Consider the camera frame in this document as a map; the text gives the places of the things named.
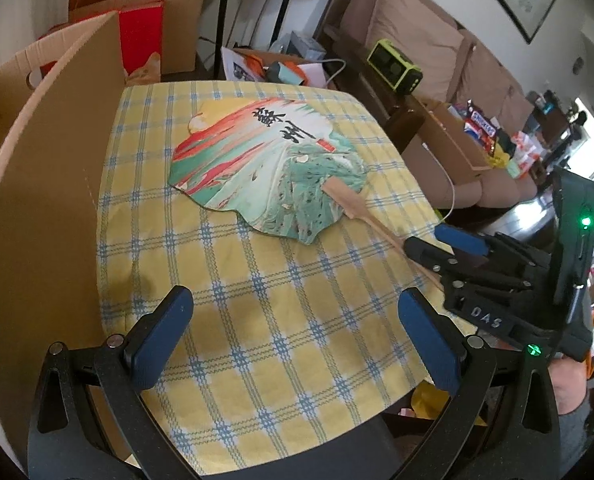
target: yellow plaid tablecloth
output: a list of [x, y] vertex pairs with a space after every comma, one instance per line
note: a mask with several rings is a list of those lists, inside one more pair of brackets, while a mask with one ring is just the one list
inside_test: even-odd
[[311, 246], [260, 234], [234, 212], [167, 186], [171, 154], [207, 100], [307, 101], [356, 145], [362, 194], [399, 236], [437, 218], [397, 150], [350, 95], [177, 82], [127, 88], [106, 155], [98, 211], [104, 328], [127, 332], [173, 285], [195, 299], [189, 330], [144, 399], [200, 474], [296, 454], [377, 415], [426, 376], [397, 317], [401, 290], [443, 296], [370, 227], [342, 218]]

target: sofa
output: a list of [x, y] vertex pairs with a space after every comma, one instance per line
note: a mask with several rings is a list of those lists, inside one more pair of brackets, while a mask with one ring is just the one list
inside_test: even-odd
[[[392, 124], [396, 114], [410, 111], [365, 63], [382, 38], [391, 40], [423, 70], [414, 95], [453, 104], [473, 100], [509, 134], [521, 130], [534, 109], [516, 79], [485, 45], [432, 0], [329, 0], [315, 38], [331, 56], [347, 60], [350, 68], [338, 86], [362, 101], [382, 126]], [[537, 194], [528, 175], [514, 180], [500, 168], [456, 185], [435, 160], [437, 154], [426, 150], [419, 136], [409, 137], [401, 155], [435, 208], [451, 206], [453, 188], [456, 208], [506, 209]]]

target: window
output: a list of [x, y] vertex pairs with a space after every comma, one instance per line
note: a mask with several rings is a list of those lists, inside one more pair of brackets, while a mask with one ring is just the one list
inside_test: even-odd
[[589, 140], [584, 142], [570, 157], [568, 166], [573, 173], [590, 178], [594, 175], [594, 116], [581, 99], [576, 100], [579, 111], [585, 111], [588, 120], [584, 125]]

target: person's hand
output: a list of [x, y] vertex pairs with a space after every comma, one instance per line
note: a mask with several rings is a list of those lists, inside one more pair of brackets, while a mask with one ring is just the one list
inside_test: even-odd
[[570, 357], [554, 359], [548, 366], [557, 400], [557, 413], [574, 412], [586, 398], [586, 363]]

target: paper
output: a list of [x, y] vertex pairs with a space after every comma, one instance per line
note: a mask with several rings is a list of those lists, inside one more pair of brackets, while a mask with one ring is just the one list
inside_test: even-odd
[[326, 73], [321, 63], [305, 63], [299, 65], [308, 78], [308, 86], [313, 88], [326, 88]]
[[221, 48], [221, 65], [226, 74], [226, 81], [256, 81], [258, 83], [263, 81], [262, 78], [247, 67], [243, 56], [229, 48]]
[[337, 176], [359, 192], [366, 181], [352, 143], [304, 102], [209, 102], [189, 130], [168, 183], [208, 209], [238, 211], [263, 233], [312, 243], [343, 214], [321, 184]]

